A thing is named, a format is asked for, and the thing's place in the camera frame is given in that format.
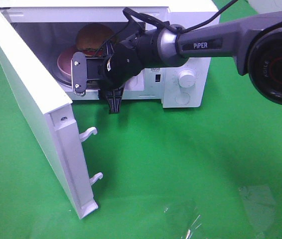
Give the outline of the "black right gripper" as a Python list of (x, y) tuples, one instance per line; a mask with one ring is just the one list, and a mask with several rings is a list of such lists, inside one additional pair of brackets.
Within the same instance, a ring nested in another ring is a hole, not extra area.
[(93, 56), (86, 56), (87, 60), (87, 88), (99, 88), (100, 97), (104, 98), (109, 106), (110, 114), (120, 112), (121, 101), (124, 93), (124, 86), (112, 88), (110, 78), (106, 75), (107, 61), (113, 55), (113, 43), (107, 42), (102, 47), (102, 54), (98, 56), (100, 50), (94, 53)]

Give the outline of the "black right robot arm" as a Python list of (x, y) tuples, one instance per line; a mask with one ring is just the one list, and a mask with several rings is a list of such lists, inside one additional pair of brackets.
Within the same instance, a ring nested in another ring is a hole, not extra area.
[(111, 112), (120, 110), (125, 82), (143, 69), (180, 67), (198, 57), (232, 57), (240, 75), (249, 75), (259, 93), (282, 105), (282, 11), (187, 29), (128, 7), (123, 13), (155, 29), (139, 30), (100, 62), (87, 60), (87, 79), (97, 82)]

